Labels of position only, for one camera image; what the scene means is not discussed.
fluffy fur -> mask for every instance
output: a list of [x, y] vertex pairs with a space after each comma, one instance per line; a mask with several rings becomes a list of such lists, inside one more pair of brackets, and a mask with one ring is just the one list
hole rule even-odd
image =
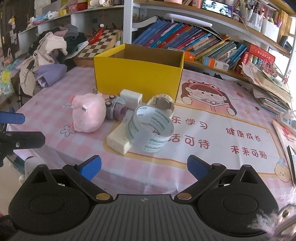
[[[85, 94], [71, 98], [73, 109], [73, 121], [71, 126], [75, 131], [93, 132], [99, 129], [106, 117], [106, 105], [103, 95]], [[82, 109], [82, 105], [88, 107], [87, 111]]]
[[[284, 194], [280, 198], [280, 206], [287, 209], [291, 205], [296, 205], [296, 188], [292, 188], [289, 194]], [[290, 213], [289, 218], [296, 215], [295, 209]], [[262, 214], [257, 215], [257, 219], [249, 225], [250, 228], [265, 231], [271, 237], [270, 241], [286, 241], [290, 240], [289, 237], [282, 238], [275, 236], [275, 229], [279, 224], [279, 213], [272, 212], [271, 214]]]

doll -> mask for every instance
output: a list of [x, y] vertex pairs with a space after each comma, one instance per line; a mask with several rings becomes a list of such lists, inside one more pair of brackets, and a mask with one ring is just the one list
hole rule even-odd
[[101, 93], [72, 96], [72, 128], [80, 132], [93, 132], [99, 129], [106, 116], [105, 99]]

smartphone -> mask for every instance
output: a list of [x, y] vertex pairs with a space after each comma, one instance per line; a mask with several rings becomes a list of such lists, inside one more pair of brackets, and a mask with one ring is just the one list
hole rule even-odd
[[212, 0], [203, 0], [202, 9], [205, 9], [211, 12], [216, 12], [223, 16], [232, 18], [233, 7], [220, 2], [216, 2]]
[[293, 182], [296, 184], [296, 175], [295, 175], [295, 167], [296, 167], [296, 152], [295, 150], [291, 147], [288, 146], [288, 155], [291, 163], [291, 172], [293, 176]]

white bar soap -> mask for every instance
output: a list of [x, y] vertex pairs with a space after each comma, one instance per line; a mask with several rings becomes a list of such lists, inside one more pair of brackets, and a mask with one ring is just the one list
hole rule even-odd
[[107, 145], [121, 155], [125, 155], [133, 146], [126, 137], [126, 127], [127, 123], [121, 122], [118, 127], [107, 136]]

white jacket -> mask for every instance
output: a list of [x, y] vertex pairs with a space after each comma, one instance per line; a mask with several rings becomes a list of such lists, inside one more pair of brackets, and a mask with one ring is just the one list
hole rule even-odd
[[35, 64], [38, 66], [54, 64], [54, 59], [50, 57], [50, 53], [54, 49], [59, 49], [66, 56], [67, 43], [63, 37], [55, 36], [52, 32], [47, 33], [44, 38], [39, 41], [39, 46], [33, 53]]

